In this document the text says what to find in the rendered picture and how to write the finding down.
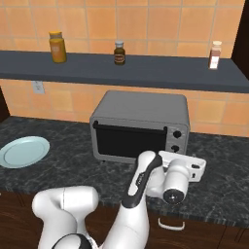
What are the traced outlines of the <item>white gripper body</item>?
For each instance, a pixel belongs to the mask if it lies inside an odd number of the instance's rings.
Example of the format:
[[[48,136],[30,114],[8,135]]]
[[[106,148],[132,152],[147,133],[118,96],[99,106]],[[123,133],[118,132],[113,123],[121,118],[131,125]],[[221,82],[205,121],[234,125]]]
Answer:
[[[180,155],[176,153],[169,153],[166,151],[159,151],[159,155],[162,157],[162,164],[164,167],[169,167],[169,165],[175,160],[179,160],[186,167],[193,169],[201,169],[206,166],[206,160],[202,160],[195,157]]]

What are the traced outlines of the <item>black glass toaster oven door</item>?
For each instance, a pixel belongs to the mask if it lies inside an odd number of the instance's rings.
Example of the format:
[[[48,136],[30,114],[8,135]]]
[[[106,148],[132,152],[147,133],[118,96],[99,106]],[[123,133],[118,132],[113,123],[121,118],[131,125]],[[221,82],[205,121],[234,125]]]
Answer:
[[[145,151],[162,151],[166,145],[166,134],[123,132],[94,129],[97,150],[100,155],[137,158]]]

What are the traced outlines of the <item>grey toaster oven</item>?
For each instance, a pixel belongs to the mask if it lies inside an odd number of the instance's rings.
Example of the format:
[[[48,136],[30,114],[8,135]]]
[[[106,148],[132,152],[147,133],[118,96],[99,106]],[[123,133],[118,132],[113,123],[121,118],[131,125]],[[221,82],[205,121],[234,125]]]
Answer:
[[[130,126],[149,129],[167,127],[166,145],[163,151],[174,153],[173,145],[179,146],[177,154],[184,155],[190,133],[187,98],[182,94],[132,91],[107,91],[89,118],[92,149],[99,160],[133,163],[137,158],[100,155],[97,150],[96,131],[93,122],[101,125]],[[173,132],[179,130],[179,138]]]

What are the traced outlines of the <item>dark wood drawer front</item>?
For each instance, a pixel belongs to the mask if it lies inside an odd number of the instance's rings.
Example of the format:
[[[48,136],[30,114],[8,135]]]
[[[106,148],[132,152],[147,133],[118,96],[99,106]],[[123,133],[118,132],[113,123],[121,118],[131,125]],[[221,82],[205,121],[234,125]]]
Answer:
[[[162,215],[148,210],[150,234],[146,249],[218,249],[225,230],[224,225],[217,225],[200,220],[184,219],[177,214]],[[169,226],[181,227],[182,231],[169,231],[158,225],[160,221]]]

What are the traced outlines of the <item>dark brown bottle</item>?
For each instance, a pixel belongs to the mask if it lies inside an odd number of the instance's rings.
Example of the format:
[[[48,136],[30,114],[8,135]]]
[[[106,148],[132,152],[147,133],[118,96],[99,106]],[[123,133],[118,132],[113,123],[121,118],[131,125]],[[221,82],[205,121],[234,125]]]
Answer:
[[[114,62],[117,65],[124,65],[125,64],[124,42],[123,41],[116,41],[115,46],[116,47],[114,49]]]

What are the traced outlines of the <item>light blue plate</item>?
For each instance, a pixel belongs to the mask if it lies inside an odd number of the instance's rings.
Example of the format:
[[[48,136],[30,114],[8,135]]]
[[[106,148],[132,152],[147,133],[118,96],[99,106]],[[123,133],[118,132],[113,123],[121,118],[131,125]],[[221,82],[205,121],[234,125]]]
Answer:
[[[27,167],[44,158],[49,150],[50,142],[43,137],[22,137],[0,149],[0,165],[11,169]]]

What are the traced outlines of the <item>yellow jar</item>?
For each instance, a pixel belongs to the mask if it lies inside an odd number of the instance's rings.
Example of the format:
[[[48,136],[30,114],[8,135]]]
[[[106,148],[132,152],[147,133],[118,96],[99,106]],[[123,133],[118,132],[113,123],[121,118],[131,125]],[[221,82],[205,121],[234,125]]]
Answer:
[[[50,47],[54,63],[63,63],[67,60],[65,42],[61,31],[50,32]]]

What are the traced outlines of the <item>dark wood side panel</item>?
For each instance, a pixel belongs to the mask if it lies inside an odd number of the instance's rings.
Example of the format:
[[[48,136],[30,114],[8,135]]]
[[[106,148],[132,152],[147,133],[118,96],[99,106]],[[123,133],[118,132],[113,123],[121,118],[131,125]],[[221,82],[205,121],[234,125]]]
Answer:
[[[9,117],[10,117],[10,112],[3,91],[0,88],[0,123],[4,122]]]

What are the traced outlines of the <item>dark grey wall shelf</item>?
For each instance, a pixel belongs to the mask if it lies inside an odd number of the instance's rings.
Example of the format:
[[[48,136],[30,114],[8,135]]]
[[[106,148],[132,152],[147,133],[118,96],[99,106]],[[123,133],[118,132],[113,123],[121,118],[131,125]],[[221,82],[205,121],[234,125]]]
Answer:
[[[0,51],[0,79],[249,93],[249,80],[230,59],[210,70],[203,57],[69,53],[55,63],[46,52]]]

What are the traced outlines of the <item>dark wood wall cupboard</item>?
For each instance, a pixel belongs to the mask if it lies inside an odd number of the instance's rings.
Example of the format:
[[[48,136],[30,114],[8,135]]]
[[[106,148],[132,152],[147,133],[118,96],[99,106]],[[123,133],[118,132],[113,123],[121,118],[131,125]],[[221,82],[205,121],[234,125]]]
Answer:
[[[231,60],[249,78],[249,0],[245,0]]]

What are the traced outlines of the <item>grey wall outlet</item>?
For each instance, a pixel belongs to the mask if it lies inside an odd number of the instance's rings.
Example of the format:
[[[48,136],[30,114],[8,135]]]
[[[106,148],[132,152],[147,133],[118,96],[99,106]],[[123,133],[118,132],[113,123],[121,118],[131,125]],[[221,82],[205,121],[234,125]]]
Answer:
[[[33,92],[37,94],[44,94],[44,86],[42,81],[32,81]]]

